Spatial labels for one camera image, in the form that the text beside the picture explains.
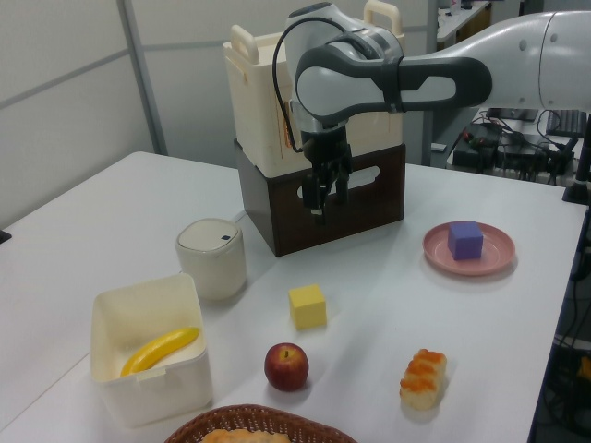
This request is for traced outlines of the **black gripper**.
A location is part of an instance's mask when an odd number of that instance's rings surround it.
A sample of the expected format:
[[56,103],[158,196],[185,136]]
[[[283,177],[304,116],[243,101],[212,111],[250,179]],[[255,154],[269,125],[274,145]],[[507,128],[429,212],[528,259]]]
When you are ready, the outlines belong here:
[[312,172],[302,182],[304,207],[312,214],[317,225],[326,222],[324,206],[326,186],[321,181],[335,181],[336,202],[349,200],[349,174],[352,172],[352,153],[346,129],[335,127],[322,132],[301,132],[305,158]]

